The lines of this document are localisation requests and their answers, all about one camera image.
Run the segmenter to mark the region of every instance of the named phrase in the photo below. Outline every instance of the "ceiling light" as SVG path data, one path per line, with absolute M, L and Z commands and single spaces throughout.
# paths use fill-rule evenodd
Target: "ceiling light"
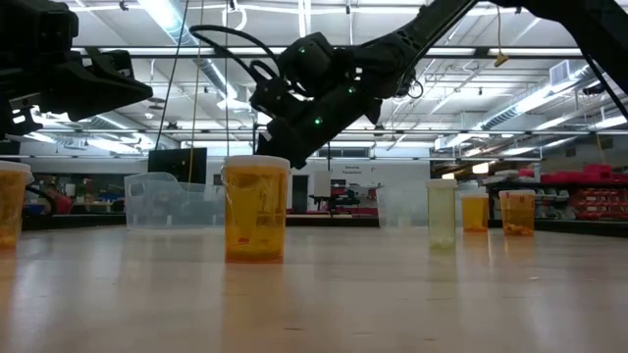
M 497 56 L 499 51 L 508 56 L 582 56 L 579 48 L 493 48 L 489 55 Z
M 129 147 L 122 143 L 110 141 L 110 140 L 92 138 L 92 139 L 88 139 L 87 142 L 94 147 L 104 149 L 106 151 L 115 152 L 115 153 L 121 153 L 121 154 L 138 153 L 137 150 L 135 150 L 132 147 Z
M 482 153 L 482 150 L 480 148 L 474 148 L 468 152 L 466 152 L 464 155 L 467 157 L 472 157 L 475 155 L 479 155 L 480 153 Z
M 475 48 L 432 48 L 427 55 L 441 56 L 469 56 L 475 54 Z
M 589 125 L 588 129 L 596 130 L 596 129 L 608 128 L 608 127 L 613 127 L 613 126 L 620 126 L 626 123 L 627 121 L 626 121 L 626 118 L 624 117 L 608 118 L 606 120 Z
M 269 122 L 271 122 L 273 119 L 269 116 L 267 116 L 264 113 L 257 113 L 257 124 L 261 124 L 261 125 L 266 125 Z
M 489 173 L 488 163 L 483 163 L 483 164 L 473 166 L 473 174 L 488 174 L 488 173 Z
M 569 118 L 564 118 L 564 117 L 552 119 L 549 122 L 543 123 L 543 124 L 535 127 L 534 129 L 535 130 L 540 130 L 540 129 L 546 129 L 546 128 L 550 128 L 550 127 L 554 127 L 554 126 L 559 126 L 559 125 L 561 125 L 562 123 L 564 123 L 564 122 L 566 122 L 568 120 L 569 120 Z
M 559 139 L 557 141 L 548 143 L 547 145 L 545 145 L 545 148 L 557 147 L 557 146 L 560 146 L 561 144 L 567 143 L 569 141 L 573 141 L 575 139 L 576 137 L 568 137 L 568 138 Z
M 503 151 L 501 152 L 501 154 L 506 155 L 506 156 L 516 156 L 516 155 L 528 153 L 534 149 L 535 147 L 517 147 L 517 148 L 511 148 L 509 150 Z
M 56 143 L 56 141 L 52 139 L 51 137 L 48 137 L 38 132 L 31 132 L 29 134 L 26 134 L 25 137 L 32 138 L 41 142 L 46 142 L 46 143 Z

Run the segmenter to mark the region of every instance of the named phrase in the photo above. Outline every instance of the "workbench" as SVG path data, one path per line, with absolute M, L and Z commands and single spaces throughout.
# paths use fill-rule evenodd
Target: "workbench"
M 283 265 L 221 230 L 33 231 L 0 253 L 0 352 L 626 352 L 628 242 L 289 228 Z

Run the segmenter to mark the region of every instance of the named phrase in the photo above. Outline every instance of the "ceiling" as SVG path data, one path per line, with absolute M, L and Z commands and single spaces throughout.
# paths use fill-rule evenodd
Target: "ceiling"
M 168 3 L 169 0 L 153 0 L 156 3 Z M 130 10 L 123 12 L 118 7 L 118 0 L 70 0 L 65 1 L 71 9 L 78 11 L 80 28 L 76 47 L 82 46 L 170 46 L 173 39 L 158 25 L 151 15 L 141 8 L 140 2 L 127 1 Z M 257 36 L 269 46 L 286 47 L 302 33 L 320 31 L 334 45 L 360 44 L 378 36 L 387 34 L 401 24 L 412 20 L 418 6 L 428 0 L 239 0 L 236 2 L 240 12 L 227 15 L 227 26 L 242 25 L 242 13 L 247 21 L 243 30 Z M 628 7 L 628 0 L 617 1 Z M 345 13 L 347 3 L 351 6 L 351 15 Z M 221 25 L 225 1 L 204 2 L 207 7 L 200 10 L 201 1 L 189 1 L 186 22 L 188 25 Z M 183 12 L 185 1 L 178 4 Z M 299 15 L 299 8 L 305 9 Z M 575 47 L 569 33 L 556 23 L 539 20 L 533 15 L 522 12 L 515 14 L 510 9 L 501 12 L 501 27 L 498 24 L 497 8 L 480 2 L 471 13 L 465 16 L 447 35 L 438 42 L 439 46 L 488 46 L 497 47 L 500 35 L 504 47 Z M 251 46 L 250 43 L 235 36 L 222 33 L 208 33 L 215 41 L 233 46 Z M 175 60 L 133 59 L 135 77 L 153 85 L 156 97 L 165 98 L 168 81 Z M 212 59 L 212 62 L 235 87 L 245 102 L 243 95 L 250 94 L 255 87 L 254 81 L 233 61 Z M 387 100 L 382 109 L 380 123 L 391 129 L 455 129 L 472 128 L 485 118 L 488 112 L 521 99 L 530 90 L 543 86 L 550 78 L 549 69 L 561 62 L 559 59 L 524 60 L 516 59 L 495 68 L 494 59 L 424 59 L 417 65 L 419 81 L 423 83 L 424 94 L 420 99 Z M 192 118 L 196 117 L 199 128 L 223 128 L 229 122 L 231 134 L 197 134 L 199 140 L 242 140 L 253 138 L 252 133 L 237 133 L 238 128 L 251 129 L 253 114 L 246 110 L 227 111 L 219 108 L 223 101 L 207 77 L 200 73 L 196 84 L 197 66 L 189 59 L 179 59 L 174 75 L 174 85 L 168 101 L 167 122 L 177 122 L 179 127 L 190 128 Z M 594 105 L 603 97 L 575 98 L 574 91 L 563 92 L 548 104 L 531 109 L 521 117 L 515 118 L 503 126 L 509 129 L 534 129 L 548 120 L 581 109 L 582 105 Z M 142 126 L 158 128 L 161 111 L 148 108 L 149 102 L 133 104 L 117 110 Z M 147 119 L 146 113 L 153 113 Z M 573 122 L 582 124 L 582 117 Z M 362 118 L 350 128 L 372 128 Z M 437 135 L 407 135 L 403 141 L 434 141 Z M 173 135 L 176 141 L 191 139 L 190 135 Z M 373 135 L 342 134 L 337 140 L 373 139 Z M 386 136 L 399 139 L 400 135 Z M 487 141 L 471 138 L 464 145 L 473 148 L 476 144 L 484 145 Z

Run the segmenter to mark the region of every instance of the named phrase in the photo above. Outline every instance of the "ceiling duct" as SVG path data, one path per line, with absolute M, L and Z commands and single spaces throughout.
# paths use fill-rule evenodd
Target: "ceiling duct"
M 585 61 L 566 60 L 549 69 L 549 80 L 515 96 L 504 108 L 490 111 L 478 124 L 481 129 L 491 129 L 526 112 L 536 109 L 560 96 L 559 93 L 584 81 L 595 79 L 596 75 Z
M 198 46 L 198 40 L 191 35 L 187 24 L 183 23 L 183 12 L 178 1 L 138 0 L 138 2 L 175 44 L 179 43 L 179 37 L 181 37 L 181 46 Z M 224 99 L 237 99 L 237 91 L 227 82 L 223 73 L 211 60 L 192 59 L 192 61 L 200 67 L 200 70 Z

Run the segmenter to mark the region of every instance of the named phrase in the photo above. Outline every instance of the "clear plastic container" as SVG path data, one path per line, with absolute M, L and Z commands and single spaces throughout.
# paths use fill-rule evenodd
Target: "clear plastic container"
M 25 187 L 31 182 L 29 165 L 0 161 L 0 250 L 18 245 Z
M 127 227 L 190 231 L 225 223 L 222 186 L 178 182 L 168 173 L 125 177 Z
M 430 247 L 455 247 L 455 180 L 432 179 L 428 188 L 428 227 Z
M 424 227 L 427 223 L 425 187 L 411 184 L 390 184 L 378 188 L 377 208 L 381 228 L 405 229 Z
M 489 195 L 487 193 L 466 193 L 460 196 L 462 202 L 462 229 L 465 232 L 489 231 Z
M 534 235 L 534 190 L 505 190 L 499 192 L 501 221 L 505 235 Z
M 225 159 L 225 260 L 281 263 L 286 238 L 289 161 L 270 156 Z

